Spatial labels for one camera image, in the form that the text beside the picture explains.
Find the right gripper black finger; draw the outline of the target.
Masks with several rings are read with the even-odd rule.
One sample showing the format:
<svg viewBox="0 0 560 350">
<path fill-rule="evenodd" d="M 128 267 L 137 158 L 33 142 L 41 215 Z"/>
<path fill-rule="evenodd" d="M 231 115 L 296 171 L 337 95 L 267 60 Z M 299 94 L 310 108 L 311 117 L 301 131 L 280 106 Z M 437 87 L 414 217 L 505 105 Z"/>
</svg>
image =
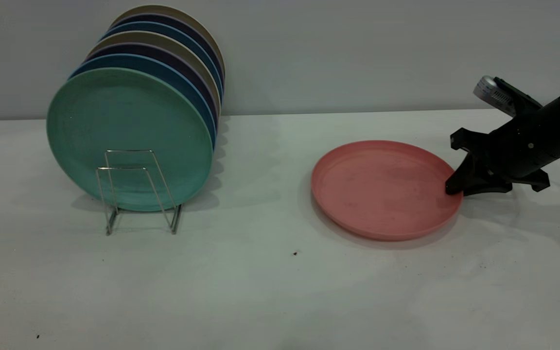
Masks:
<svg viewBox="0 0 560 350">
<path fill-rule="evenodd" d="M 464 196 L 471 196 L 480 193 L 508 193 L 512 190 L 513 186 L 510 182 L 485 182 L 474 181 L 465 186 L 463 193 Z"/>
<path fill-rule="evenodd" d="M 467 153 L 464 160 L 445 182 L 445 193 L 474 195 L 488 190 L 488 169 L 480 160 Z"/>
</svg>

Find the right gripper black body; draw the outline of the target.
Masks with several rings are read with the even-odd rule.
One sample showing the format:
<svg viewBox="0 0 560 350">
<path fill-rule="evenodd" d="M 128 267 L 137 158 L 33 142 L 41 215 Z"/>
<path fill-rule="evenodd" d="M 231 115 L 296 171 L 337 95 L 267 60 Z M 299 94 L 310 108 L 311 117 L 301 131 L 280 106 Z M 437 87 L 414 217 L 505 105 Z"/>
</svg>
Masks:
<svg viewBox="0 0 560 350">
<path fill-rule="evenodd" d="M 557 105 L 544 106 L 514 117 L 488 134 L 460 128 L 451 134 L 451 148 L 477 157 L 488 169 L 488 182 L 527 184 L 540 192 L 550 186 L 542 167 L 554 160 L 540 146 L 550 138 L 558 110 Z"/>
</svg>

